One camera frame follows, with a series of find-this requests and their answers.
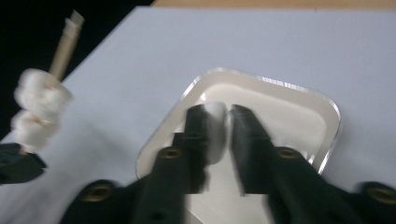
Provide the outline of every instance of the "wooden surface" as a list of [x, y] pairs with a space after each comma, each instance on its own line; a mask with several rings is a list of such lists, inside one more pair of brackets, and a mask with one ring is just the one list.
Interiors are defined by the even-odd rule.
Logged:
[[396, 9], [396, 0], [156, 0], [155, 7]]

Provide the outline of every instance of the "white tabletop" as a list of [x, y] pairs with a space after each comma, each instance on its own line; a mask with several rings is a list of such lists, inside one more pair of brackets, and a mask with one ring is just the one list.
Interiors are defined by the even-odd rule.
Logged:
[[0, 188], [0, 223], [56, 223], [87, 183], [134, 181], [139, 149], [194, 78], [220, 66], [330, 96], [343, 131], [324, 177], [395, 188], [395, 24], [380, 11], [135, 9], [66, 80], [75, 101], [39, 154], [49, 169]]

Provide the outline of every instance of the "white tray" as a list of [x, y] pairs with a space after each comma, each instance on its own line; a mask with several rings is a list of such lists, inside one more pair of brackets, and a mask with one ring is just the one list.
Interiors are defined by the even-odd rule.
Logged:
[[[274, 145], [299, 150], [319, 173], [323, 171], [340, 131], [340, 113], [332, 99], [289, 83], [217, 68], [190, 84], [148, 140], [137, 161], [137, 175], [149, 174], [157, 152], [170, 146], [174, 132], [182, 132], [189, 107], [216, 101], [224, 102], [229, 109], [231, 105], [250, 108]], [[189, 197], [187, 221], [273, 223], [268, 209], [263, 208], [261, 195], [241, 197], [228, 144], [222, 160], [209, 166], [207, 173], [208, 190]]]

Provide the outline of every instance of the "cotton ball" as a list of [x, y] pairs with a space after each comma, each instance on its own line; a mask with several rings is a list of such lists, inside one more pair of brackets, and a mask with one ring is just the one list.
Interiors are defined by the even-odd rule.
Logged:
[[48, 139], [58, 129], [58, 123], [48, 123], [29, 111], [22, 110], [12, 119], [11, 128], [16, 142], [23, 145], [24, 149], [30, 148], [31, 151], [28, 152], [33, 152], [47, 144]]
[[51, 74], [27, 69], [21, 75], [20, 85], [14, 92], [15, 100], [24, 109], [49, 122], [57, 122], [71, 92]]

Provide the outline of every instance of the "black background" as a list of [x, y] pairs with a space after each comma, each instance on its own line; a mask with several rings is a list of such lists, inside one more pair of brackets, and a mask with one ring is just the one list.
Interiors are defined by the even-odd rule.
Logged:
[[13, 92], [26, 68], [50, 69], [64, 28], [73, 9], [84, 25], [66, 70], [74, 68], [135, 7], [153, 0], [0, 0], [0, 139], [20, 110]]

